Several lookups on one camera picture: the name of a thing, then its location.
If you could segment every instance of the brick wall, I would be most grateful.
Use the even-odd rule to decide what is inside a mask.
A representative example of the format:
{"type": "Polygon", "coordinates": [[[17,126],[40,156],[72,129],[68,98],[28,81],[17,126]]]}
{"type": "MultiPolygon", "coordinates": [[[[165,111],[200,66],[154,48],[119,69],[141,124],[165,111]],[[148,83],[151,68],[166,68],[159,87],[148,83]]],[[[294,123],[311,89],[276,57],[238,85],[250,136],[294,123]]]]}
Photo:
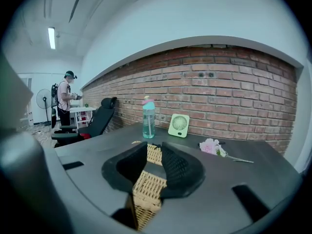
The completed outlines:
{"type": "Polygon", "coordinates": [[[295,71],[262,52],[235,46],[179,48],[148,56],[95,80],[84,103],[99,107],[118,97],[106,129],[142,122],[141,101],[155,100],[155,124],[168,128],[173,113],[189,115],[189,133],[265,140],[283,153],[296,112],[295,71]]]}

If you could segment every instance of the white t-shirt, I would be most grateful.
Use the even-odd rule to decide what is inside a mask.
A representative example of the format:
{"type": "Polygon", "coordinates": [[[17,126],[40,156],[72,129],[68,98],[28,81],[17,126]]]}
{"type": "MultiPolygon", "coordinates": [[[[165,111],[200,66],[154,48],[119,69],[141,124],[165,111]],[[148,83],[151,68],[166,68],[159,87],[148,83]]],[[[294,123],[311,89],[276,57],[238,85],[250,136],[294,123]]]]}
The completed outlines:
{"type": "Polygon", "coordinates": [[[70,102],[69,102],[69,100],[67,100],[67,101],[62,100],[62,96],[61,96],[62,93],[66,93],[66,95],[69,94],[68,82],[65,78],[58,85],[58,101],[59,101],[58,107],[62,110],[69,111],[70,102]]]}

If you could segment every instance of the small desk fan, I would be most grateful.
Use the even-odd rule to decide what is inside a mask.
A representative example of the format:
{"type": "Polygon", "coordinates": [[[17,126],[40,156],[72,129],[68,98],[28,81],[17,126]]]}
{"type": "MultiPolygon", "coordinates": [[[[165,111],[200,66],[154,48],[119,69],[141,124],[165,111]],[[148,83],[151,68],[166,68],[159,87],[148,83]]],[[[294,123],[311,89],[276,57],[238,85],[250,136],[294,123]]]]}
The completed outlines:
{"type": "Polygon", "coordinates": [[[173,114],[168,129],[170,135],[185,138],[189,129],[190,117],[188,115],[173,114]]]}
{"type": "Polygon", "coordinates": [[[36,96],[36,102],[39,108],[45,109],[47,115],[47,121],[44,123],[45,126],[50,126],[51,122],[48,119],[47,108],[51,106],[51,92],[47,89],[41,89],[36,96]]]}

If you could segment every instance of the fluorescent light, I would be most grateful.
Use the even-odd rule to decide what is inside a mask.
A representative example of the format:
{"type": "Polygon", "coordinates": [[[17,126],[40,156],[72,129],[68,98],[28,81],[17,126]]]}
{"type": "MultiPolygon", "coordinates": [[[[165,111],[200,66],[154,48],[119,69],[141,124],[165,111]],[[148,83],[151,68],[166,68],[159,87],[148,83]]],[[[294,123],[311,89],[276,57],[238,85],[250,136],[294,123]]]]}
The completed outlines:
{"type": "Polygon", "coordinates": [[[48,28],[50,47],[55,49],[55,38],[54,38],[54,28],[48,28]]]}

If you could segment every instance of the black pants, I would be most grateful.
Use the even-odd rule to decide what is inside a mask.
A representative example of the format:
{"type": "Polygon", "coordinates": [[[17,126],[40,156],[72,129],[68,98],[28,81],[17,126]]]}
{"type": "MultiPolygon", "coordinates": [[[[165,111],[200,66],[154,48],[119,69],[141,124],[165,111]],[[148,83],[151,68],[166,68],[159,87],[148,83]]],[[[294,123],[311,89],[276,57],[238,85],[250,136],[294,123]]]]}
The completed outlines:
{"type": "Polygon", "coordinates": [[[62,110],[58,107],[58,117],[62,126],[70,125],[70,113],[69,111],[62,110]]]}

